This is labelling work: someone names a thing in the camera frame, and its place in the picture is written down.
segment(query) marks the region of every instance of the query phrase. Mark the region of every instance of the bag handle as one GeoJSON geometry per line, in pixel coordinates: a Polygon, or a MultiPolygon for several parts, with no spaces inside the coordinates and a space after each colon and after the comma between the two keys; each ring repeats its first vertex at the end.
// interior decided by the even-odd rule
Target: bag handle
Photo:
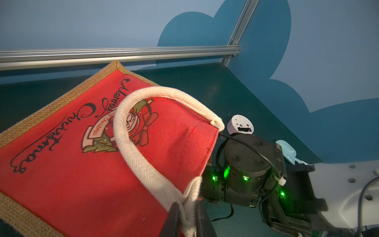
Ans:
{"type": "Polygon", "coordinates": [[[124,160],[134,175],[166,211],[170,210],[172,203],[177,202],[179,204],[182,232],[186,237],[193,237],[196,236],[195,204],[199,196],[201,176],[191,180],[184,193],[181,193],[170,180],[165,178],[145,159],[129,139],[129,133],[125,125],[127,114],[136,103],[149,97],[164,97],[176,100],[210,121],[210,124],[218,128],[219,131],[222,131],[225,125],[219,116],[192,96],[177,89],[163,86],[152,86],[132,92],[120,103],[114,116],[114,136],[124,160]]]}

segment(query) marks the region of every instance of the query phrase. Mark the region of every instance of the white sensor puck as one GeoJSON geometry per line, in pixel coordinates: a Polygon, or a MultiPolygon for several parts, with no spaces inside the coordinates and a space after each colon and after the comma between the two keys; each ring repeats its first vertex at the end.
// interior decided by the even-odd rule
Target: white sensor puck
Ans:
{"type": "Polygon", "coordinates": [[[253,134],[254,126],[248,118],[242,115],[234,115],[226,126],[229,134],[244,133],[253,134]]]}

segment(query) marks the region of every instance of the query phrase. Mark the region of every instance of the red christmas bag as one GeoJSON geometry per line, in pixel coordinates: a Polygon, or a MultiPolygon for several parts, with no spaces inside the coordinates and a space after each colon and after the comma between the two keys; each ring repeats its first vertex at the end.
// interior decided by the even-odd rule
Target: red christmas bag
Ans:
{"type": "Polygon", "coordinates": [[[0,134],[0,218],[31,236],[158,236],[194,203],[221,119],[114,61],[0,134]]]}

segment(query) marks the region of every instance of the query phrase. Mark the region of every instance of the zip tie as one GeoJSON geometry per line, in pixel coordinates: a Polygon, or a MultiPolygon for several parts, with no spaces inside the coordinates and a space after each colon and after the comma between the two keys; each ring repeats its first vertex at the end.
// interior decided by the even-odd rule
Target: zip tie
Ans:
{"type": "Polygon", "coordinates": [[[285,178],[283,178],[283,177],[278,178],[278,177],[274,176],[274,179],[276,179],[276,181],[278,181],[280,186],[284,186],[285,183],[287,182],[287,180],[285,180],[285,178]]]}

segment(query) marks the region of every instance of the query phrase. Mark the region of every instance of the burlap trim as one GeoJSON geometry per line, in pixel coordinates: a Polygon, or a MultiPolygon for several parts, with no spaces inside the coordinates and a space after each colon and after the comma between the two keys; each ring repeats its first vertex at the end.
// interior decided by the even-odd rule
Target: burlap trim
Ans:
{"type": "Polygon", "coordinates": [[[64,235],[26,208],[0,193],[0,218],[27,237],[63,237],[64,235]]]}
{"type": "MultiPolygon", "coordinates": [[[[21,120],[4,132],[0,133],[0,148],[11,143],[22,134],[28,132],[34,126],[38,125],[65,105],[82,95],[88,89],[99,83],[105,77],[109,76],[112,72],[119,70],[123,74],[132,75],[141,81],[144,81],[152,86],[159,86],[158,84],[140,76],[136,73],[128,71],[122,66],[119,61],[113,61],[108,64],[101,71],[91,76],[84,82],[80,83],[74,89],[65,93],[55,101],[47,106],[33,113],[29,117],[21,120]]],[[[10,197],[0,192],[0,219],[10,224],[15,230],[20,232],[25,237],[61,237],[62,233],[55,230],[49,224],[45,223],[42,219],[31,213],[22,205],[12,200],[10,197]]]]}

